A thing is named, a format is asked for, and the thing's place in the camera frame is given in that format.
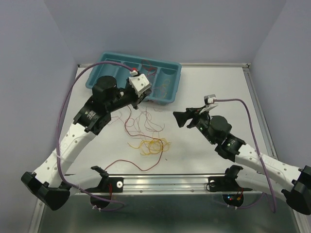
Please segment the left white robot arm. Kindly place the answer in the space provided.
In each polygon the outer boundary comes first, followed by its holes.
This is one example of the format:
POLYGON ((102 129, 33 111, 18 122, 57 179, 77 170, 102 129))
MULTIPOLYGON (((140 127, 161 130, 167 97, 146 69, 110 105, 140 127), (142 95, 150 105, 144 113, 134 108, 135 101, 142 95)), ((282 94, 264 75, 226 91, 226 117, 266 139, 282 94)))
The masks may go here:
POLYGON ((60 209, 79 191, 87 194, 109 191, 109 175, 99 166, 68 178, 64 174, 87 144, 111 121, 112 112, 128 105, 137 109, 151 93, 151 86, 144 74, 128 77, 124 88, 119 88, 112 76, 100 77, 58 147, 35 171, 22 175, 24 185, 53 211, 60 209))

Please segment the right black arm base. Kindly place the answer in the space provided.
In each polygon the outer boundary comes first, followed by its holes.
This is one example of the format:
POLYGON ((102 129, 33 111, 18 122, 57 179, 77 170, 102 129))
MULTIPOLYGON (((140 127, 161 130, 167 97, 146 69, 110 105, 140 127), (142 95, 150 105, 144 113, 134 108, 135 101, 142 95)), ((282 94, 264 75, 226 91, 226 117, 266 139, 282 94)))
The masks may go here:
POLYGON ((238 173, 243 170, 241 166, 232 165, 225 170, 222 176, 211 176, 205 185, 205 190, 208 192, 225 192, 223 200, 225 204, 239 208, 244 201, 244 188, 238 185, 236 179, 238 173))

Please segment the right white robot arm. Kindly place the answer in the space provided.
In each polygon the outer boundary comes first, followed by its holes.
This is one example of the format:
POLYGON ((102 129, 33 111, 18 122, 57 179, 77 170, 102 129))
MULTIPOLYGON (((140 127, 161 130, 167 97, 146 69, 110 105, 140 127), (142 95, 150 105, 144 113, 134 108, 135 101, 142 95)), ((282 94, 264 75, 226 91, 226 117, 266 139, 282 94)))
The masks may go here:
POLYGON ((224 159, 240 165, 237 172, 224 176, 228 189, 240 186, 259 192, 273 190, 274 196, 286 202, 295 211, 311 213, 311 168, 297 167, 283 163, 265 154, 242 139, 231 134, 232 126, 223 116, 210 116, 207 108, 187 108, 184 112, 173 113, 178 126, 197 128, 215 145, 216 153, 224 159))

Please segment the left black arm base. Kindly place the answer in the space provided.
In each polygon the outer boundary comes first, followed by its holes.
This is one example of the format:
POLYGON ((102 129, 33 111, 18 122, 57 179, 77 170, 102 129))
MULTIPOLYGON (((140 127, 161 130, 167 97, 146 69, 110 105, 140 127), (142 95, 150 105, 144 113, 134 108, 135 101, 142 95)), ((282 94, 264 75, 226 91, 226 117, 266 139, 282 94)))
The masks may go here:
MULTIPOLYGON (((91 175, 86 178, 86 184, 82 188, 95 196, 101 193, 99 198, 112 200, 113 193, 122 193, 124 188, 123 177, 110 177, 108 172, 99 166, 91 167, 91 175)), ((103 201, 96 197, 90 197, 90 204, 93 209, 100 212, 112 212, 122 209, 125 204, 121 201, 103 201)))

